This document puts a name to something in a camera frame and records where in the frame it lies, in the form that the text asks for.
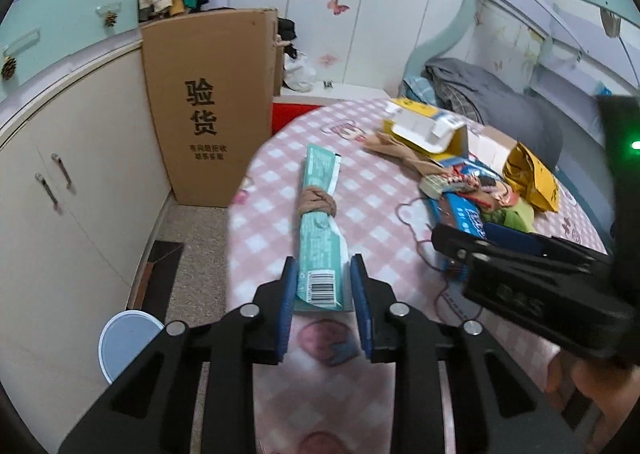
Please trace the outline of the person's right hand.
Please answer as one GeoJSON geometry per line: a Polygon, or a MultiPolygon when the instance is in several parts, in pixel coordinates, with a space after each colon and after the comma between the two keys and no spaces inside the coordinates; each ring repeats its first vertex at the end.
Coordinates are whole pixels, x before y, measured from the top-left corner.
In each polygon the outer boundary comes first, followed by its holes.
{"type": "Polygon", "coordinates": [[[639,400],[639,367],[620,368],[603,361],[576,358],[558,352],[548,365],[544,393],[558,411],[566,407],[568,396],[561,386],[571,380],[575,389],[591,400],[600,416],[587,437],[587,453],[602,453],[623,427],[639,400]]]}

